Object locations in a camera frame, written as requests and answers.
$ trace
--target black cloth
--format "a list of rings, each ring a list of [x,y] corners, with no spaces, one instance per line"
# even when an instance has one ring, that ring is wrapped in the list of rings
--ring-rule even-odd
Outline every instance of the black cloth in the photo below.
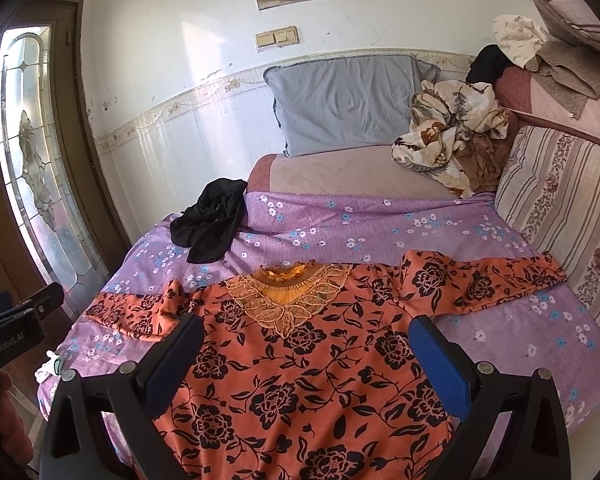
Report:
[[[246,213],[243,180],[218,178],[205,186],[198,201],[171,221],[171,241],[190,247],[190,264],[212,264],[224,256]]]
[[[466,76],[468,83],[491,83],[502,76],[504,69],[513,66],[511,60],[504,55],[497,45],[487,45],[471,63],[471,69]]]

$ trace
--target frosted glass window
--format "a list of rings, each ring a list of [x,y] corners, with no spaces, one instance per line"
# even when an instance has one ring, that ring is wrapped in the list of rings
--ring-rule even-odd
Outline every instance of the frosted glass window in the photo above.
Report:
[[[11,208],[40,273],[75,319],[108,275],[66,177],[48,63],[50,25],[7,30],[0,46],[0,165]]]

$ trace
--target blue gripper pad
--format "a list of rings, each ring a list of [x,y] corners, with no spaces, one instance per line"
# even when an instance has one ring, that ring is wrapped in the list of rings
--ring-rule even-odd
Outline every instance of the blue gripper pad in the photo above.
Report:
[[[415,317],[408,332],[409,346],[445,411],[464,420],[473,399],[469,382],[473,362],[457,344],[447,341],[427,316]]]

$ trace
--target striped pillow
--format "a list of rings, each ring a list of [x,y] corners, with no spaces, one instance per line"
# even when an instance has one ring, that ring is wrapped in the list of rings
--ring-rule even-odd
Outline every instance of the striped pillow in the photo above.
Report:
[[[496,210],[533,248],[560,262],[600,325],[600,146],[557,130],[522,128]]]
[[[567,43],[600,51],[600,20],[584,0],[533,0],[546,28]]]

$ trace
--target hand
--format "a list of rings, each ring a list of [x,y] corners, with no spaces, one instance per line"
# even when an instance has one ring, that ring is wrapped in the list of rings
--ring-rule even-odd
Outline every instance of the hand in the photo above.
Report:
[[[7,390],[13,382],[5,371],[0,370],[0,435],[2,449],[15,463],[25,465],[33,460],[33,446],[24,431],[24,424],[18,415]]]

